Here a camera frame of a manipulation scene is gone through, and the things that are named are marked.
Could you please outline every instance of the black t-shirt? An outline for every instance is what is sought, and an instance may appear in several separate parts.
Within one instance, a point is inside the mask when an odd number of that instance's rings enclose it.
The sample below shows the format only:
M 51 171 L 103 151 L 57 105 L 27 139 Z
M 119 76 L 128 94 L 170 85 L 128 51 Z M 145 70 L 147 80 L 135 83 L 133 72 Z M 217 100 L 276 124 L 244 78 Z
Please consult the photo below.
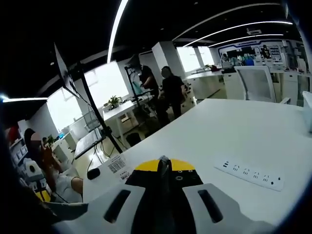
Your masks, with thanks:
M 162 81 L 162 89 L 168 101 L 181 101 L 183 99 L 181 86 L 184 85 L 180 77 L 170 76 Z
M 146 86 L 146 89 L 157 89 L 158 90 L 158 84 L 155 80 L 155 77 L 152 73 L 152 70 L 148 67 L 143 65 L 142 68 L 142 74 L 139 76 L 140 81 L 144 84 L 148 77 L 153 77 L 152 81 L 149 83 L 148 86 Z

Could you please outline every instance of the barcode label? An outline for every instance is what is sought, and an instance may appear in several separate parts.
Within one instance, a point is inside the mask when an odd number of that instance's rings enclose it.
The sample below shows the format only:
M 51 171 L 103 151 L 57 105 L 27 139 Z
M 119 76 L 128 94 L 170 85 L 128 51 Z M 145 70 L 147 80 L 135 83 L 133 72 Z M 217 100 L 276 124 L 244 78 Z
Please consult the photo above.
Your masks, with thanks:
M 120 169 L 126 166 L 125 162 L 122 160 L 120 156 L 116 156 L 113 158 L 112 162 L 108 165 L 108 168 L 113 172 L 116 173 Z

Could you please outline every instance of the outlet socket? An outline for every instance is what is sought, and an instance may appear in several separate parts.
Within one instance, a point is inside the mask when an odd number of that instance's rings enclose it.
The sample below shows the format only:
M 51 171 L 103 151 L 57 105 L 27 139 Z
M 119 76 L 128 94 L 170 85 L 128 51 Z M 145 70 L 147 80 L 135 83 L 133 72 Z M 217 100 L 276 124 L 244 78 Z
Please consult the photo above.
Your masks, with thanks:
M 284 176 L 279 173 L 268 172 L 265 169 L 253 168 L 236 159 L 218 159 L 215 168 L 247 182 L 281 191 L 284 187 Z

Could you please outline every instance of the man in black shirt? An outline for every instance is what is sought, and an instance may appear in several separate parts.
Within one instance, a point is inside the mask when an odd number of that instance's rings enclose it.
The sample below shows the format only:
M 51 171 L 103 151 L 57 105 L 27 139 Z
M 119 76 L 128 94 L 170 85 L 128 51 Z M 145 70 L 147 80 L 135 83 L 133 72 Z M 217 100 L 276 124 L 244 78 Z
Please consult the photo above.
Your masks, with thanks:
M 161 70 L 162 76 L 165 78 L 162 81 L 162 91 L 159 98 L 164 95 L 167 102 L 172 106 L 175 118 L 181 116 L 181 102 L 184 99 L 185 88 L 180 77 L 175 76 L 170 67 L 164 66 Z

